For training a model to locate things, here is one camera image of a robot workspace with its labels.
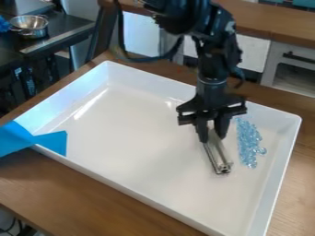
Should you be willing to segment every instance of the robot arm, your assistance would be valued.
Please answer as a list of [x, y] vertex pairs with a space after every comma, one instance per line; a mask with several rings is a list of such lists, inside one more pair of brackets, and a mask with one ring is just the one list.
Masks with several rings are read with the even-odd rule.
[[[153, 18], [160, 28], [181, 37], [165, 55], [134, 59], [128, 55], [124, 47], [122, 7], [119, 0], [112, 1], [120, 12], [119, 44], [123, 59], [153, 62], [170, 58], [180, 48], [183, 36], [192, 36], [198, 54], [196, 95], [177, 108], [179, 125], [194, 125], [199, 140], [206, 150], [209, 149], [209, 139], [213, 140], [209, 136], [209, 121], [214, 121], [217, 136], [221, 139], [225, 138], [230, 119], [247, 111], [244, 98], [227, 93], [228, 77], [238, 77], [241, 80], [244, 78], [241, 70], [237, 68], [242, 51], [237, 43], [235, 21], [231, 14], [220, 5], [211, 4], [209, 0], [141, 0], [141, 6], [153, 13]], [[213, 163], [217, 162], [210, 157], [209, 151], [207, 153]], [[230, 170], [227, 164], [222, 166], [221, 170], [216, 170], [217, 173]]]

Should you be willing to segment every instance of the wire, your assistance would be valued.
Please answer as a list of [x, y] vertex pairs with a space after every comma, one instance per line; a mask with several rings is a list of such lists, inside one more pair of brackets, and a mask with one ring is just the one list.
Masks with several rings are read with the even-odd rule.
[[17, 222], [16, 218], [13, 218], [11, 225], [9, 226], [9, 228], [7, 228], [6, 230], [0, 229], [0, 233], [8, 233], [10, 235], [13, 235], [12, 233], [10, 233], [10, 231], [13, 229], [13, 227], [15, 226]]
[[22, 224], [22, 221], [21, 220], [17, 220], [17, 223], [18, 223], [18, 227], [19, 227], [19, 232], [22, 232], [23, 231], [23, 224]]
[[129, 53], [126, 51], [126, 47], [124, 44], [124, 33], [123, 33], [123, 9], [121, 4], [119, 3], [119, 0], [114, 0], [113, 3], [116, 5], [117, 10], [118, 10], [118, 43], [119, 43], [119, 48], [120, 48], [120, 53], [122, 54], [123, 60], [127, 60], [129, 62], [134, 62], [134, 63], [149, 63], [149, 62], [155, 62], [158, 60], [163, 60], [163, 59], [172, 59], [172, 57], [177, 53], [177, 51], [180, 49], [184, 38], [181, 36], [177, 39], [175, 45], [165, 54], [160, 55], [160, 56], [154, 56], [154, 57], [142, 57], [142, 58], [134, 58], [129, 55]]

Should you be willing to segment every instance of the white wall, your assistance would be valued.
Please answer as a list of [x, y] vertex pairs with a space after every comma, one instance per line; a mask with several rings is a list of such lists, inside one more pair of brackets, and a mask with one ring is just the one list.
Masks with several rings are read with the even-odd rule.
[[[79, 18], [96, 20], [99, 6], [97, 0], [62, 0], [67, 14]], [[159, 29], [152, 18], [139, 16], [132, 13], [124, 13], [125, 44], [128, 51], [143, 55], [158, 55]], [[79, 43], [74, 47], [74, 53], [78, 59], [77, 65], [84, 63], [88, 52], [89, 41]]]
[[[262, 73], [269, 53], [270, 41], [238, 35], [238, 43], [243, 51], [240, 68]], [[185, 38], [184, 54], [197, 57], [194, 42], [190, 37]]]

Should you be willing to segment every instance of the stainless steel bowl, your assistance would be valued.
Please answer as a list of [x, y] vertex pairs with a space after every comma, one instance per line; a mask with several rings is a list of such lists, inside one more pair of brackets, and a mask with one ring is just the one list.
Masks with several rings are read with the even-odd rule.
[[11, 18], [11, 30], [25, 39], [38, 39], [47, 35], [48, 20], [45, 16], [18, 16]]

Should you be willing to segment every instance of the blue towel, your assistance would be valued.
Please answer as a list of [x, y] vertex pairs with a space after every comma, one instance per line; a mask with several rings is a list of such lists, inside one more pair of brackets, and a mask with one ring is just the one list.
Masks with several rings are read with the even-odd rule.
[[8, 32], [10, 30], [10, 24], [0, 16], [0, 33]]
[[65, 156], [66, 138], [67, 133], [65, 131], [33, 136], [18, 123], [10, 122], [0, 127], [0, 158], [35, 144]]

